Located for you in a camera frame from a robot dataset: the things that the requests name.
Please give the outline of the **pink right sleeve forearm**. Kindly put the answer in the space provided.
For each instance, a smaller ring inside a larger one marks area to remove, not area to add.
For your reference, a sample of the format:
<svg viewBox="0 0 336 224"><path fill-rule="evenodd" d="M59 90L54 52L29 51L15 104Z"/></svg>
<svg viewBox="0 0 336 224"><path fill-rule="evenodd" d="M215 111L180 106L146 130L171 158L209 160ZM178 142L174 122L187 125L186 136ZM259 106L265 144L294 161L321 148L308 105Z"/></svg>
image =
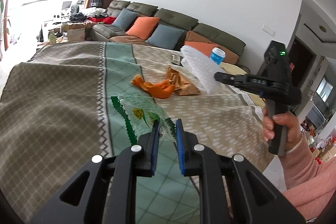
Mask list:
<svg viewBox="0 0 336 224"><path fill-rule="evenodd" d="M279 159L286 184L282 194L306 220L319 216L335 192L335 157L319 164L301 135L298 144Z"/></svg>

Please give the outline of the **right hand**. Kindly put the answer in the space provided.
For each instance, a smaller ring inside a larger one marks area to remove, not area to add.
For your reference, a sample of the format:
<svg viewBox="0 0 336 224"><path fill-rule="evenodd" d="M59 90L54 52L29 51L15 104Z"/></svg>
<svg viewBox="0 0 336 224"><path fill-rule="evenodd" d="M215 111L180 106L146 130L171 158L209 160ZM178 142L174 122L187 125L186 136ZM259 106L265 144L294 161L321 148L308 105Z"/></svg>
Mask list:
<svg viewBox="0 0 336 224"><path fill-rule="evenodd" d="M286 150L289 151L294 148L301 140L302 133L300 131L299 122L296 116L287 112L283 114L274 115L272 118L268 117L268 110L266 107L262 110L262 138L268 142L275 137L274 125L286 126L288 128L288 136L286 141Z"/></svg>

